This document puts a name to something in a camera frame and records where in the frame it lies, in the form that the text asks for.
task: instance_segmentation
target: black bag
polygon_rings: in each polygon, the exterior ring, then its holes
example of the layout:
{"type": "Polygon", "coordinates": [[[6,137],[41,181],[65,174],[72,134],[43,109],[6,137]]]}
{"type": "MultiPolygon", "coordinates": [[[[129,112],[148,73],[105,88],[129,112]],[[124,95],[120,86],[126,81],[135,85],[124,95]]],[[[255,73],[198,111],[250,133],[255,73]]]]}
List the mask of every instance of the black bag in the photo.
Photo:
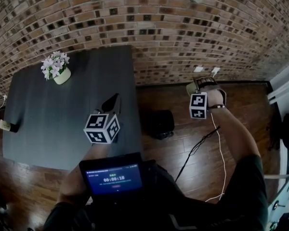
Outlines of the black bag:
{"type": "Polygon", "coordinates": [[[155,111],[148,118],[148,133],[155,139],[171,137],[173,129],[174,121],[170,110],[155,111]]]}

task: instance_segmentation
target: gray table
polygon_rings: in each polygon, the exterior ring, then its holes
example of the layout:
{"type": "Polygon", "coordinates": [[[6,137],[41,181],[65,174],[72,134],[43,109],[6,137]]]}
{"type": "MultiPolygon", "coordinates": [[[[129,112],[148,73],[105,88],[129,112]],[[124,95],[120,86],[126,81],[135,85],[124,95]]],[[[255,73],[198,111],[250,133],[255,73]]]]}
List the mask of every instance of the gray table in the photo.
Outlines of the gray table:
{"type": "Polygon", "coordinates": [[[3,156],[30,165],[72,169],[90,149],[83,129],[89,114],[121,95],[121,130],[108,156],[142,152],[130,46],[70,54],[71,78],[46,81],[40,66],[13,76],[4,119],[20,124],[3,133],[3,156]]]}

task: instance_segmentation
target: timer display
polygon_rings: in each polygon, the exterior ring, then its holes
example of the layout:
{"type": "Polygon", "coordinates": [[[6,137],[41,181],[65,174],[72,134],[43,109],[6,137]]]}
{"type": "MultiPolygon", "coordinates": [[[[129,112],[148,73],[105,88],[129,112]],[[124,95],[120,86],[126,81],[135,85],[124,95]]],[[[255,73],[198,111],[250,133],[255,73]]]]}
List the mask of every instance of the timer display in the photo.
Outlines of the timer display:
{"type": "Polygon", "coordinates": [[[111,178],[104,178],[104,182],[108,182],[108,181],[117,181],[117,180],[124,180],[124,179],[125,179],[124,176],[111,177],[111,178]]]}
{"type": "Polygon", "coordinates": [[[142,188],[137,164],[86,171],[94,194],[118,193],[142,188]]]}

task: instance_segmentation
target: potted plant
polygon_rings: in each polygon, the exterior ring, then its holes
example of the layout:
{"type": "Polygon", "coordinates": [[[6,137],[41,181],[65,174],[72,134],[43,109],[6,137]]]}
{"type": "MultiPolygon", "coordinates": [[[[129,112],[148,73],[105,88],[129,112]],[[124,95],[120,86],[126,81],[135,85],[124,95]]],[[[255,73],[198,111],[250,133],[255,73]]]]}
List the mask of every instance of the potted plant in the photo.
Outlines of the potted plant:
{"type": "Polygon", "coordinates": [[[41,69],[45,78],[47,80],[54,79],[58,85],[66,82],[71,76],[71,71],[67,67],[69,64],[68,60],[69,57],[67,54],[60,51],[54,51],[50,56],[42,61],[43,66],[41,69]]]}

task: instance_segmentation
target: black and white cube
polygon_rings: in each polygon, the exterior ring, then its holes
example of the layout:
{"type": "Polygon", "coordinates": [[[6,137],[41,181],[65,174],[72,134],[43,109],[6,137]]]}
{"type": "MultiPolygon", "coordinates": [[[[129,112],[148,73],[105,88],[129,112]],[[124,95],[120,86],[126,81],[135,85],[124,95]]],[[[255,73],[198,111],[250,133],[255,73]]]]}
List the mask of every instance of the black and white cube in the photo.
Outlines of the black and white cube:
{"type": "Polygon", "coordinates": [[[189,113],[193,119],[207,118],[207,93],[192,94],[189,103],[189,113]]]}
{"type": "Polygon", "coordinates": [[[110,122],[109,114],[92,114],[89,116],[84,132],[91,143],[110,144],[120,130],[117,115],[110,122]]]}

